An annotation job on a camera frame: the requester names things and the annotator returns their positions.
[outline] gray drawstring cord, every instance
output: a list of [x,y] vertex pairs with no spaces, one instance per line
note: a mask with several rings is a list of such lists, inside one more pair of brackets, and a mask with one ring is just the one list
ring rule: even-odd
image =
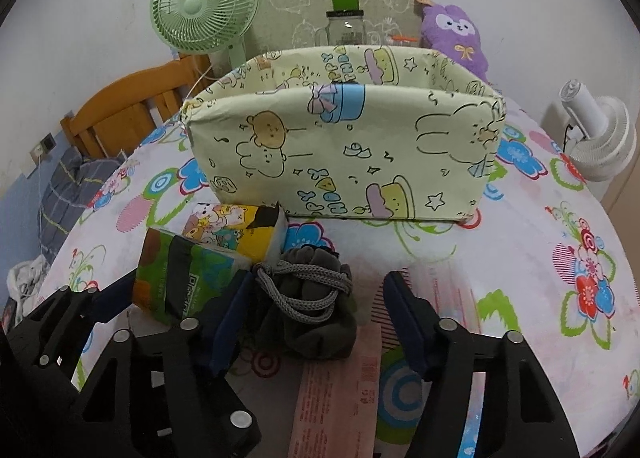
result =
[[[267,263],[257,263],[254,266],[256,279],[262,289],[271,297],[277,307],[288,317],[294,321],[303,324],[320,324],[324,323],[334,313],[335,299],[338,292],[344,292],[347,295],[353,290],[353,283],[346,274],[337,273],[318,265],[306,265],[303,263],[289,263],[289,261],[280,260],[275,268]],[[282,294],[277,288],[271,276],[280,276],[290,274],[298,279],[308,279],[321,283],[333,289],[322,299],[303,300],[295,299]],[[302,311],[319,311],[324,310],[319,316],[312,317],[302,313]]]

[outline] pink ribbon bow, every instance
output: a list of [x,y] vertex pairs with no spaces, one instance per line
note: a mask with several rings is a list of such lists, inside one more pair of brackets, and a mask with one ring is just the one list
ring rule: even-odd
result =
[[332,102],[332,95],[336,92],[335,84],[313,85],[311,87],[311,100],[306,106],[306,111],[313,115],[334,111],[338,108]]

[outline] purple plush toy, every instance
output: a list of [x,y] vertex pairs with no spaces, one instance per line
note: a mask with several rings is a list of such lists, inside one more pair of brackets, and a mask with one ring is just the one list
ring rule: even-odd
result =
[[455,5],[425,6],[422,14],[420,35],[424,43],[486,82],[489,62],[480,49],[480,34],[469,16]]

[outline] blue wall section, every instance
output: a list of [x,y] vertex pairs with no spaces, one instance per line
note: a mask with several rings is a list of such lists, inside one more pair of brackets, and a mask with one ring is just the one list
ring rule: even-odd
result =
[[40,254],[38,241],[38,207],[53,170],[69,147],[65,134],[55,137],[56,147],[29,178],[20,175],[0,197],[0,313],[7,297],[6,275],[21,261]]

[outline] wooden chair back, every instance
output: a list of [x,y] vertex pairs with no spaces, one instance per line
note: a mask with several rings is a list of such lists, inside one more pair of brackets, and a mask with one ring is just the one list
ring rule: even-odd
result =
[[[208,67],[208,56],[185,56],[118,79],[89,99],[74,117],[62,119],[62,130],[83,155],[115,157],[121,149],[130,155],[156,128],[146,103],[152,101],[166,121],[182,104],[177,89],[190,89]],[[191,95],[210,83],[203,78]]]

